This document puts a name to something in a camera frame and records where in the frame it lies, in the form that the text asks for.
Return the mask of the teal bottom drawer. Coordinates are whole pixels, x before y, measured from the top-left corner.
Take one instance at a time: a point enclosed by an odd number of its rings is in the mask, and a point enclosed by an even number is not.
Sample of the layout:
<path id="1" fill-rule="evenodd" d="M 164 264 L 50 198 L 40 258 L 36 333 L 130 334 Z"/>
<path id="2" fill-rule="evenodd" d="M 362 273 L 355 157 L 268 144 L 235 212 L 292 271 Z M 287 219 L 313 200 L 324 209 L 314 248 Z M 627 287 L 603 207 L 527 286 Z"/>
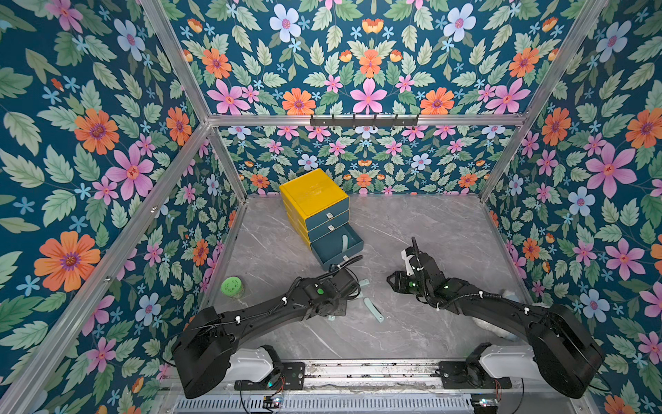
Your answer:
<path id="1" fill-rule="evenodd" d="M 349 237 L 348 250 L 342 252 L 341 237 L 347 234 Z M 322 269 L 329 271 L 332 265 L 340 265 L 346 260 L 358 255 L 364 248 L 364 241 L 350 224 L 345 224 L 339 229 L 311 243 L 311 250 L 317 258 Z"/>

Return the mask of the teal top drawer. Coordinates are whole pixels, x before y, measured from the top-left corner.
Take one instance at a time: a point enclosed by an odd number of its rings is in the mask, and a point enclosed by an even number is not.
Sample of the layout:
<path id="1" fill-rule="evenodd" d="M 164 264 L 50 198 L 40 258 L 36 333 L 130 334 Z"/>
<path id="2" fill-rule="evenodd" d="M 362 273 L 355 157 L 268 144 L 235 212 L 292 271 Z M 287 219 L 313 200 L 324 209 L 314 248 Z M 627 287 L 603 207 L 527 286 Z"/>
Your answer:
<path id="1" fill-rule="evenodd" d="M 321 211 L 305 219 L 306 229 L 312 231 L 326 222 L 338 217 L 349 209 L 349 198 L 343 198 L 337 203 L 324 207 Z"/>

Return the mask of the yellow drawer cabinet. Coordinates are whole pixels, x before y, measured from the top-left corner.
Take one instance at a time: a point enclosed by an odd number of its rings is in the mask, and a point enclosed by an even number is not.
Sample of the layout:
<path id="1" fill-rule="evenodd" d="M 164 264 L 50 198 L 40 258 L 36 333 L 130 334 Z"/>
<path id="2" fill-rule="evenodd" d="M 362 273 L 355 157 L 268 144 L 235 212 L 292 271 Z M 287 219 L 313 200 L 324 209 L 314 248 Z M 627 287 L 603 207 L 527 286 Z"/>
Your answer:
<path id="1" fill-rule="evenodd" d="M 308 229 L 305 219 L 324 207 L 348 197 L 343 189 L 321 169 L 308 172 L 283 184 L 279 191 L 292 227 L 308 247 L 311 243 L 307 240 Z"/>

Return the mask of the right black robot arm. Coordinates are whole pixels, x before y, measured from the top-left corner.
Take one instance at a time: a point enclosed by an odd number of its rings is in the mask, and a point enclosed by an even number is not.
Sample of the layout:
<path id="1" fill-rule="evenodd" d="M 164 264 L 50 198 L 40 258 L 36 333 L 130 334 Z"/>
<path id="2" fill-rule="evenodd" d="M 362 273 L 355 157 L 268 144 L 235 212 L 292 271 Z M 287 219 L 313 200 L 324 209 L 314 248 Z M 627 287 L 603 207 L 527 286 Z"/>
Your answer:
<path id="1" fill-rule="evenodd" d="M 562 305 L 527 305 L 490 293 L 458 278 L 448 278 L 416 244 L 403 250 L 405 270 L 387 277 L 395 293 L 413 295 L 424 305 L 501 329 L 524 345 L 484 343 L 465 361 L 474 383 L 502 378 L 545 381 L 567 398 L 581 398 L 605 353 L 572 312 Z"/>

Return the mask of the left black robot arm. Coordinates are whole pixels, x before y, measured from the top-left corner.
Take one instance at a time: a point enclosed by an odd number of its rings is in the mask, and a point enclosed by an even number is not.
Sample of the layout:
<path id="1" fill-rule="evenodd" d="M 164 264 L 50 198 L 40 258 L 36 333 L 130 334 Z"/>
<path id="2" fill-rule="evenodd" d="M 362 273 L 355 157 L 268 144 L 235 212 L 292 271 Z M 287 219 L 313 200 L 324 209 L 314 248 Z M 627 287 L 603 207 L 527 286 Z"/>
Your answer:
<path id="1" fill-rule="evenodd" d="M 285 293 L 241 310 L 198 312 L 172 345 L 184 396 L 198 398 L 218 386 L 243 343 L 312 317 L 343 315 L 360 283 L 346 268 L 315 278 L 297 278 Z"/>

